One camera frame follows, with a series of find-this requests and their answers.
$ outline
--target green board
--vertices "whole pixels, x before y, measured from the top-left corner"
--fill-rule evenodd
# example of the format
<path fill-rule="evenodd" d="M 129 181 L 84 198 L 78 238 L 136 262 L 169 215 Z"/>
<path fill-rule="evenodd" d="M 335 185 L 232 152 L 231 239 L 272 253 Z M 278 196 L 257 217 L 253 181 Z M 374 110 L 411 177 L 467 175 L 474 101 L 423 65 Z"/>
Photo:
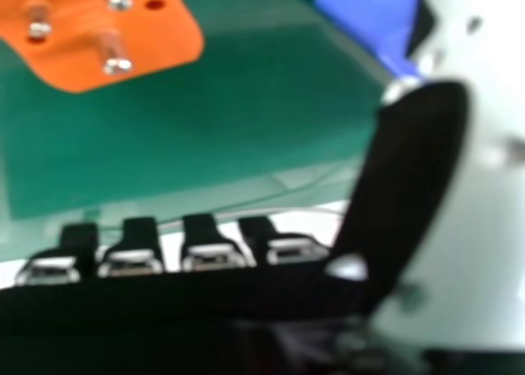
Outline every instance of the green board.
<path fill-rule="evenodd" d="M 185 0 L 202 58 L 86 94 L 0 46 L 0 256 L 84 219 L 342 199 L 381 84 L 308 0 Z"/>

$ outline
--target blue plastic part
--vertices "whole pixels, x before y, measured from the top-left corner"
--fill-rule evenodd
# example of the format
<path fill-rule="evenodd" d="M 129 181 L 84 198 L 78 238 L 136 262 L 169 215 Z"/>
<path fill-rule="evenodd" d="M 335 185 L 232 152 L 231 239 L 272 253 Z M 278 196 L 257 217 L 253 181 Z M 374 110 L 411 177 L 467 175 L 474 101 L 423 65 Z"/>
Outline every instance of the blue plastic part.
<path fill-rule="evenodd" d="M 418 0 L 315 0 L 352 39 L 396 76 L 418 75 L 405 57 Z"/>

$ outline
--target hole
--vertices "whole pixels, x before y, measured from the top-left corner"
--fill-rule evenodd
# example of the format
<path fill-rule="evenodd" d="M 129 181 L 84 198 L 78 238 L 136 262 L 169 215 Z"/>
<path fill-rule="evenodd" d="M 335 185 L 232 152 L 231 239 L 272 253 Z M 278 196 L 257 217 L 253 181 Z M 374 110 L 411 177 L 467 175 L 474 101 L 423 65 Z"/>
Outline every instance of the hole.
<path fill-rule="evenodd" d="M 148 0 L 146 2 L 146 8 L 148 10 L 160 10 L 166 6 L 166 3 L 163 0 Z"/>
<path fill-rule="evenodd" d="M 467 33 L 474 34 L 482 27 L 483 21 L 479 16 L 474 16 L 467 24 Z"/>
<path fill-rule="evenodd" d="M 31 37 L 29 36 L 27 38 L 27 42 L 30 43 L 30 44 L 43 44 L 46 42 L 46 38 L 45 37 Z"/>

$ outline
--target green surface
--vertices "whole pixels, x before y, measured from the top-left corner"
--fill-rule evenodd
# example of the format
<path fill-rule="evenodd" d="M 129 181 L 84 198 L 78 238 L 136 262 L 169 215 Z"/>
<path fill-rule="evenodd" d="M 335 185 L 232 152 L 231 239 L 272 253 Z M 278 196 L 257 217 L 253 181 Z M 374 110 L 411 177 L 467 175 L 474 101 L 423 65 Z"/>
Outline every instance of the green surface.
<path fill-rule="evenodd" d="M 381 85 L 308 0 L 185 0 L 196 63 L 86 94 L 40 82 L 0 47 L 3 258 L 63 222 L 159 219 L 340 199 Z"/>

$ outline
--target orange plastic part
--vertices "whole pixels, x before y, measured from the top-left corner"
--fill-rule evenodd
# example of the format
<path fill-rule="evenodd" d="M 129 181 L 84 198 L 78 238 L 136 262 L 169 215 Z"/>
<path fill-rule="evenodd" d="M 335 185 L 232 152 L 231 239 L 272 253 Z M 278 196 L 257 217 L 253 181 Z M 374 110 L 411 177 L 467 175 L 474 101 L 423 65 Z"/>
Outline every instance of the orange plastic part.
<path fill-rule="evenodd" d="M 44 39 L 29 36 L 32 7 L 47 8 L 52 32 Z M 107 34 L 120 40 L 130 72 L 104 72 Z M 38 77 L 73 93 L 195 61 L 204 45 L 182 0 L 133 0 L 126 11 L 107 0 L 0 0 L 0 35 Z"/>

